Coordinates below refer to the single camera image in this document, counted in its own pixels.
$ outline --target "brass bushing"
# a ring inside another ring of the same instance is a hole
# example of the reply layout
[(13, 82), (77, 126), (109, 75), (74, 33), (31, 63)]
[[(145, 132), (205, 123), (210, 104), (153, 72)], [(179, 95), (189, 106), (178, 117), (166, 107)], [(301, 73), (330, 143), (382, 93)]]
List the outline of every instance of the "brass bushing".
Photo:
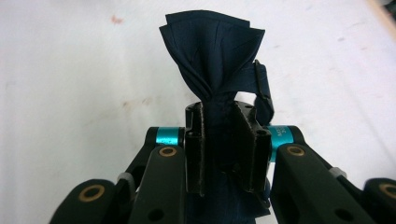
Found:
[(176, 149), (174, 147), (163, 147), (160, 150), (160, 155), (163, 157), (173, 157), (177, 153)]
[(303, 156), (305, 154), (305, 151), (299, 147), (288, 147), (288, 152), (293, 156)]
[(379, 185), (379, 189), (392, 199), (396, 199), (396, 185), (383, 183)]
[(90, 203), (100, 198), (105, 193), (105, 187), (102, 185), (91, 185), (81, 191), (78, 199), (84, 203)]

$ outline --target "stain on surface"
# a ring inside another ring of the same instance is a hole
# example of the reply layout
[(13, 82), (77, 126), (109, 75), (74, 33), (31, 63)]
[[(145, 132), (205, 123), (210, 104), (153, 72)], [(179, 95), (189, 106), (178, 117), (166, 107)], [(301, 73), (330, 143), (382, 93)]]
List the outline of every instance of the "stain on surface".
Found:
[(349, 25), (349, 26), (347, 27), (347, 29), (352, 28), (352, 27), (355, 27), (355, 26), (364, 25), (364, 24), (366, 24), (366, 21), (358, 21), (358, 22), (355, 22), (355, 23)]
[(142, 101), (143, 105), (150, 105), (151, 103), (152, 103), (152, 97), (145, 98)]
[(125, 101), (122, 104), (122, 108), (127, 112), (128, 114), (132, 112), (135, 106), (135, 101)]
[(123, 22), (122, 18), (117, 18), (116, 15), (113, 15), (111, 17), (111, 22), (113, 22), (114, 24), (121, 24)]
[(90, 126), (96, 122), (100, 122), (104, 120), (116, 119), (117, 117), (118, 117), (117, 110), (108, 109), (106, 111), (97, 114), (96, 116), (94, 116), (93, 119), (90, 119), (88, 122), (84, 123), (84, 126)]

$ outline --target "navy fabric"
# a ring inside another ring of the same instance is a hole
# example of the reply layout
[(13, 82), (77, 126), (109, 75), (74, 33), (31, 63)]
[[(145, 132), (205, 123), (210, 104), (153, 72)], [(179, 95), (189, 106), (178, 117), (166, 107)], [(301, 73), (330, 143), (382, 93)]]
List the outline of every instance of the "navy fabric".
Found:
[(205, 197), (188, 195), (188, 223), (255, 223), (255, 217), (269, 211), (220, 168), (236, 163), (229, 117), (238, 91), (258, 95), (255, 105), (261, 125), (274, 115), (265, 66), (253, 63), (264, 30), (250, 28), (249, 21), (204, 10), (166, 15), (166, 20), (167, 25), (160, 27), (165, 46), (204, 105), (206, 191)]

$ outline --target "circular hole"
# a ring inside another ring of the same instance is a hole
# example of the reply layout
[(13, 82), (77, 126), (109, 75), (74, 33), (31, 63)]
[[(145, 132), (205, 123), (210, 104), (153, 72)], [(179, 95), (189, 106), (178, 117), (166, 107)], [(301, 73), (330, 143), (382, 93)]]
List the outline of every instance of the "circular hole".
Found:
[(87, 197), (87, 198), (91, 198), (91, 197), (95, 196), (98, 193), (99, 193), (99, 189), (88, 189), (84, 193), (84, 196)]
[(348, 222), (353, 221), (353, 216), (352, 216), (352, 214), (350, 214), (350, 213), (349, 213), (347, 210), (345, 210), (345, 209), (337, 209), (337, 210), (335, 210), (335, 214), (336, 214), (339, 218), (343, 219), (344, 221), (348, 221)]
[(172, 148), (165, 148), (163, 154), (171, 154), (174, 150)]
[(396, 199), (396, 185), (392, 185), (389, 183), (382, 183), (379, 185), (379, 188), (390, 198)]
[(288, 147), (288, 152), (293, 156), (303, 156), (305, 154), (299, 147)]
[(164, 213), (161, 209), (154, 209), (148, 213), (148, 220), (150, 221), (159, 221), (163, 219)]
[(163, 157), (175, 156), (177, 151), (173, 147), (163, 147), (160, 149), (160, 155)]
[(89, 203), (99, 199), (104, 193), (105, 187), (102, 185), (91, 185), (82, 190), (78, 198), (84, 203)]
[(396, 196), (396, 188), (395, 187), (387, 187), (387, 192)]

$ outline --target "white surface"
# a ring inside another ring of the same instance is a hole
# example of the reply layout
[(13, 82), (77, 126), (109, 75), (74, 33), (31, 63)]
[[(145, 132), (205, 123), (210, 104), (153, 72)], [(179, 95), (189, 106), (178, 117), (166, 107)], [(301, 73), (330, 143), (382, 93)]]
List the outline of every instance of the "white surface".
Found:
[(360, 188), (396, 179), (396, 44), (366, 2), (1, 1), (1, 223), (48, 222), (77, 184), (116, 181), (148, 127), (184, 126), (197, 98), (158, 27), (190, 9), (266, 30), (274, 124)]

